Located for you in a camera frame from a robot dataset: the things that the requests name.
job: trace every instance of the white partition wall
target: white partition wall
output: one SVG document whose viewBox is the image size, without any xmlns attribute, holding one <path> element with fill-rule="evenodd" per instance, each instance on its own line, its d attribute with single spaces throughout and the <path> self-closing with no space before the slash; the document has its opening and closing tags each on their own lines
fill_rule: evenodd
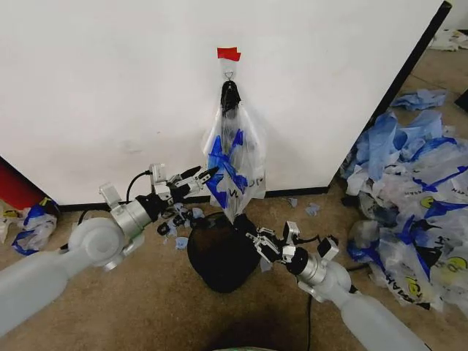
<svg viewBox="0 0 468 351">
<path fill-rule="evenodd" d="M 0 154 L 60 204 L 205 164 L 216 47 L 268 133 L 267 189 L 327 186 L 440 0 L 0 2 Z M 135 193 L 147 192 L 138 181 Z"/>
</svg>

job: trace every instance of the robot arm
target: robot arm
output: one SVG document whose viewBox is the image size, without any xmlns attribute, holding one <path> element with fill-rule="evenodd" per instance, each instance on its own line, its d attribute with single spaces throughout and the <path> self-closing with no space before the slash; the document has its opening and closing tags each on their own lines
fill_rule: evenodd
<svg viewBox="0 0 468 351">
<path fill-rule="evenodd" d="M 94 265 L 109 271 L 144 242 L 146 225 L 167 207 L 199 192 L 217 169 L 196 175 L 192 168 L 166 181 L 164 165 L 151 165 L 151 193 L 130 203 L 111 184 L 99 188 L 112 219 L 93 218 L 78 225 L 66 252 L 37 252 L 0 272 L 0 337 L 60 296 L 67 282 Z"/>
<path fill-rule="evenodd" d="M 285 265 L 296 277 L 299 288 L 319 302 L 333 302 L 340 309 L 344 324 L 367 350 L 430 350 L 378 300 L 353 287 L 347 270 L 332 261 L 339 252 L 332 237 L 321 240 L 317 253 L 310 254 L 298 246 L 306 241 L 299 238 L 294 222 L 286 222 L 283 239 L 278 239 L 272 230 L 257 229 L 245 214 L 235 219 L 234 226 L 253 240 L 257 252 L 268 262 Z"/>
</svg>

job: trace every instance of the cable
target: cable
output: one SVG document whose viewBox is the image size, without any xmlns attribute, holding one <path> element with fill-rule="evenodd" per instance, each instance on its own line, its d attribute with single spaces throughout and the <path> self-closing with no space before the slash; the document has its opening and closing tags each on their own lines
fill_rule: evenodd
<svg viewBox="0 0 468 351">
<path fill-rule="evenodd" d="M 346 268 L 346 270 L 348 272 L 354 272 L 354 271 L 359 271 L 359 270 L 364 269 L 364 268 L 368 268 L 368 266 L 369 266 L 368 263 L 363 263 L 362 265 L 357 265 L 355 267 Z"/>
<path fill-rule="evenodd" d="M 316 235 L 315 237 L 313 238 L 310 238 L 310 239 L 296 239 L 294 241 L 294 244 L 304 244 L 304 243 L 311 243 L 312 241 L 316 241 L 318 240 L 319 243 L 322 242 L 322 239 L 320 239 L 320 237 L 318 235 Z"/>
<path fill-rule="evenodd" d="M 309 295 L 307 298 L 307 348 L 306 351 L 310 351 L 310 344 L 311 344 L 311 333 L 312 333 L 312 295 Z"/>
<path fill-rule="evenodd" d="M 90 211 L 91 209 L 88 208 L 87 210 L 84 210 L 82 213 L 81 213 L 81 216 L 80 218 L 78 219 L 78 225 L 80 225 L 83 220 L 85 219 L 85 215 Z"/>
<path fill-rule="evenodd" d="M 142 172 L 142 173 L 136 175 L 136 176 L 132 179 L 132 181 L 130 182 L 129 187 L 128 187 L 128 189 L 127 189 L 127 203 L 130 202 L 130 200 L 129 200 L 129 199 L 130 199 L 130 190 L 132 189 L 133 183 L 136 182 L 137 179 L 139 179 L 139 177 L 149 176 L 150 174 L 151 174 L 151 171 L 146 170 L 145 172 Z"/>
</svg>

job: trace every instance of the blue print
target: blue print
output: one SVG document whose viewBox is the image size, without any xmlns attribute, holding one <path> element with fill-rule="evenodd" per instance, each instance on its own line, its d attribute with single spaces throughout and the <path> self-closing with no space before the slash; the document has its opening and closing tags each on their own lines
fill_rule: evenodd
<svg viewBox="0 0 468 351">
<path fill-rule="evenodd" d="M 217 187 L 219 182 L 224 178 L 224 172 L 229 175 L 234 184 L 241 190 L 242 194 L 245 192 L 248 185 L 247 179 L 242 175 L 238 175 L 235 168 L 230 164 L 230 159 L 235 147 L 242 146 L 243 143 L 244 133 L 238 129 L 230 150 L 227 154 L 223 154 L 221 136 L 218 135 L 214 141 L 213 149 L 208 155 L 208 168 L 218 167 L 218 172 L 206 183 L 206 186 L 210 189 L 211 194 L 213 194 L 222 208 L 227 207 L 227 193 L 226 191 L 218 192 Z"/>
</svg>

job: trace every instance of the baseboard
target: baseboard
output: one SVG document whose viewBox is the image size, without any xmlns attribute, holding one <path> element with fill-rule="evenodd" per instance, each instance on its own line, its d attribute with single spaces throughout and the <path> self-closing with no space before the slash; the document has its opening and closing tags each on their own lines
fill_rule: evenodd
<svg viewBox="0 0 468 351">
<path fill-rule="evenodd" d="M 319 195 L 328 192 L 328 186 L 319 186 L 315 188 L 301 188 L 301 189 L 287 189 L 287 190 L 273 190 L 266 192 L 265 197 L 281 197 L 281 196 L 299 196 L 299 195 Z M 209 196 L 194 196 L 188 197 L 184 203 L 208 203 Z M 77 203 L 75 205 L 60 205 L 61 212 L 74 212 L 84 210 L 104 210 L 107 211 L 109 206 L 107 203 Z"/>
</svg>

